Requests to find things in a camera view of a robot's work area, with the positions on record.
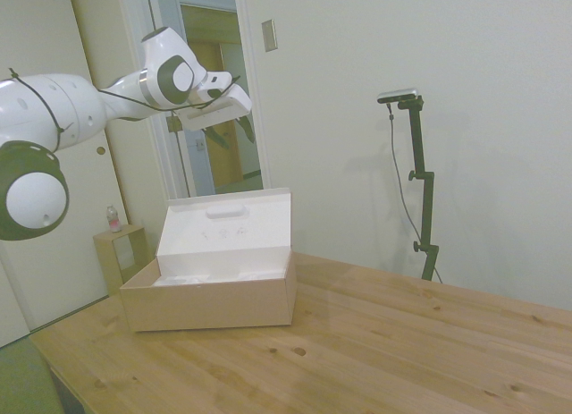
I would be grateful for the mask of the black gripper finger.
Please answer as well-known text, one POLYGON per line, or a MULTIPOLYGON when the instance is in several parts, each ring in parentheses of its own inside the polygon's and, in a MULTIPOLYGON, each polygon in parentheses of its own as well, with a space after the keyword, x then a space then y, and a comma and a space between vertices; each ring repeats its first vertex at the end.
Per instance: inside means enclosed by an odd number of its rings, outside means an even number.
POLYGON ((213 126, 205 128, 205 135, 221 148, 229 148, 227 140, 213 126))
POLYGON ((241 117, 236 119, 236 122, 244 130, 247 139, 251 143, 254 143, 256 141, 256 136, 255 136, 254 129, 253 129, 253 126, 252 126, 249 118, 247 116, 241 116, 241 117))

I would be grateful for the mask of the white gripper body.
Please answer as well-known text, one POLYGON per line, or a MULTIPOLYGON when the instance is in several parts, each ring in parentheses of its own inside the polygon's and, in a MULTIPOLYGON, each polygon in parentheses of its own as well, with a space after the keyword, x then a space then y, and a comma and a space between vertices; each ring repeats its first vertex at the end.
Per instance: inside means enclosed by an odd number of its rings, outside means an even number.
POLYGON ((212 103, 198 107, 187 107, 175 111, 182 127, 189 131, 200 131, 220 123, 233 121, 247 116, 252 102, 240 85, 231 85, 230 89, 212 103))

